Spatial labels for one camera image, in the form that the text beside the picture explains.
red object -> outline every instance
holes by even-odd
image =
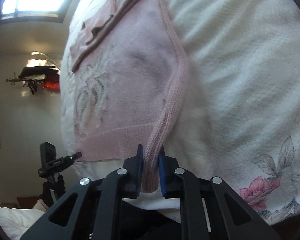
[[[49,90],[60,90],[60,85],[56,82],[45,82],[43,87]]]

window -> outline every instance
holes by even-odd
[[[4,0],[0,24],[17,21],[63,22],[71,0]]]

pink cloth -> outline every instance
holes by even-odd
[[[142,188],[155,191],[158,152],[177,119],[188,74],[165,0],[107,0],[70,51],[81,161],[124,160],[141,143]]]

triangular cutout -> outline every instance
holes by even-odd
[[[78,194],[71,194],[61,206],[49,217],[49,221],[59,226],[65,227],[68,224],[72,209],[77,200]]]
[[[224,196],[234,225],[240,226],[251,221],[249,214],[228,193],[225,193]]]

wall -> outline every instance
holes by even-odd
[[[39,145],[44,141],[54,144],[57,157],[65,156],[60,130],[60,94],[39,90],[33,96],[22,83],[6,83],[13,72],[18,75],[31,55],[0,57],[0,203],[16,202],[17,196],[42,193],[38,176],[41,166]],[[66,187],[78,177],[70,167],[63,173]]]

